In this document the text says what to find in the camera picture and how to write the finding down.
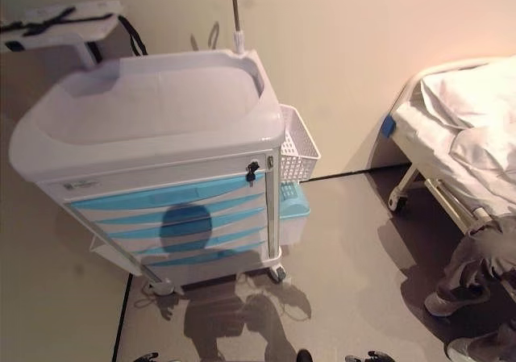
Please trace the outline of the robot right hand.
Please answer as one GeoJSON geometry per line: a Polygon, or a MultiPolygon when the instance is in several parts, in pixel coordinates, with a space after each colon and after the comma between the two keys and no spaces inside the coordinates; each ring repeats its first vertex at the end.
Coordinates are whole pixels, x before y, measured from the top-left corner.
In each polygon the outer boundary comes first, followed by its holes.
{"type": "Polygon", "coordinates": [[[366,356],[348,355],[344,358],[345,362],[394,362],[394,359],[380,351],[371,350],[367,352],[366,356]]]}

